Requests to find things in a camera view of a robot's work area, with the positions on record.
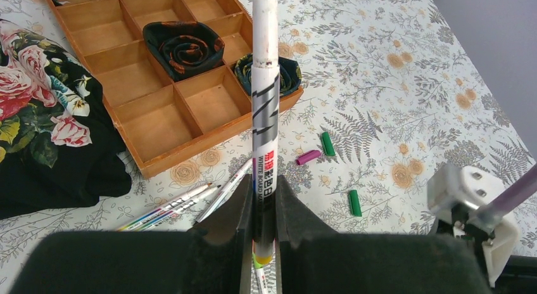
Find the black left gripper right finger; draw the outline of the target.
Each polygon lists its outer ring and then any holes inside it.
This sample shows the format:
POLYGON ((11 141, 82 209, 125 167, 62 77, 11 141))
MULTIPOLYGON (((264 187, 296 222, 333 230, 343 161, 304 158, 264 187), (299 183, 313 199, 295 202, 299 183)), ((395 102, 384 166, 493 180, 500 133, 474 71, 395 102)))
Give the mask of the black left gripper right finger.
POLYGON ((473 254, 447 235, 339 233, 279 176, 278 293, 489 293, 473 254))

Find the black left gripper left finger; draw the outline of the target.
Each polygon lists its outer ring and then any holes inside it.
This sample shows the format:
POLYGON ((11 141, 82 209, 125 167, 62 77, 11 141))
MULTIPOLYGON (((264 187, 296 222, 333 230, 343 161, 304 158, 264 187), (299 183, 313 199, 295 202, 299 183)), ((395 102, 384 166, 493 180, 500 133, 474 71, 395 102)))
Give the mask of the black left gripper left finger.
POLYGON ((34 248, 12 293, 249 293, 252 180, 187 231, 63 231, 34 248))

